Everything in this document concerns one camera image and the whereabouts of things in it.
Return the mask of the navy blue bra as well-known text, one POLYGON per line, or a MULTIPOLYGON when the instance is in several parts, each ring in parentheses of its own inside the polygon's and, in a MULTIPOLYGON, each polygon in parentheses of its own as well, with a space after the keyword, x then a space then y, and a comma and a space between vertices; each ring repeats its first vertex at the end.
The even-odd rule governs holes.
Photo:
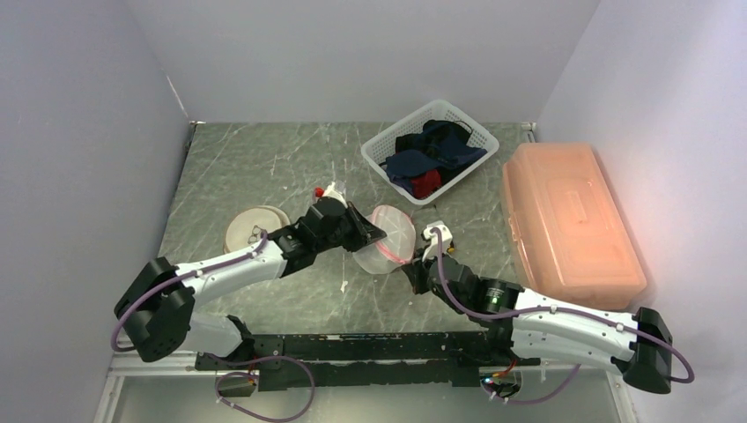
POLYGON ((419 133, 397 137, 395 152, 379 166, 411 196, 429 197, 487 154, 468 145, 471 134, 462 122, 429 120, 419 133))

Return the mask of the red bra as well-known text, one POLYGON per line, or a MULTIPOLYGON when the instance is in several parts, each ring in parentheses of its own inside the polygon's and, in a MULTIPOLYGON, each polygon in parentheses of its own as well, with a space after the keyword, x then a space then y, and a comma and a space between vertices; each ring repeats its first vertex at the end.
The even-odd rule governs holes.
POLYGON ((431 169, 421 175, 410 179, 412 196, 416 199, 425 199, 442 186, 441 175, 438 169, 431 169))

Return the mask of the white mesh laundry bag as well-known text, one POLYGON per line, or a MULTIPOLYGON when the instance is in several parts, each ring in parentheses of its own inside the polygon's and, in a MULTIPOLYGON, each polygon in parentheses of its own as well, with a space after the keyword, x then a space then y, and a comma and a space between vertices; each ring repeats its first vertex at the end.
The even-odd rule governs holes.
POLYGON ((290 224, 288 215, 270 205, 253 206, 236 215, 229 223, 223 250, 225 253, 244 249, 259 241, 261 232, 268 234, 290 224))

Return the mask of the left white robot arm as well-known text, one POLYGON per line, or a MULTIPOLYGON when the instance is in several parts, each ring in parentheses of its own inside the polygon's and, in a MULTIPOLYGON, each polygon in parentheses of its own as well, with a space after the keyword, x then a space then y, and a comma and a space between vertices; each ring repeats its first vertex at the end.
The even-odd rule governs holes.
POLYGON ((248 247, 212 259, 173 265, 147 263, 115 305, 113 351, 137 352, 144 362, 177 350, 217 356, 240 370, 253 358, 254 340, 239 318, 201 315, 207 302, 256 283, 287 277, 311 266, 330 249, 357 252, 386 237, 352 203, 323 197, 295 223, 267 233, 248 247))

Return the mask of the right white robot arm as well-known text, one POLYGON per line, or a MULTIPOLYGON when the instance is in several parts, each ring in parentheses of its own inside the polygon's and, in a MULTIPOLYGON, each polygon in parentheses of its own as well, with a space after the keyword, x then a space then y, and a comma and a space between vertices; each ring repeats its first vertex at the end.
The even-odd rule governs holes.
POLYGON ((490 362, 552 359, 619 375, 630 386, 669 394, 673 337, 661 314, 604 311, 552 299, 517 284, 476 275, 450 256, 402 268, 415 294, 432 293, 486 328, 490 362))

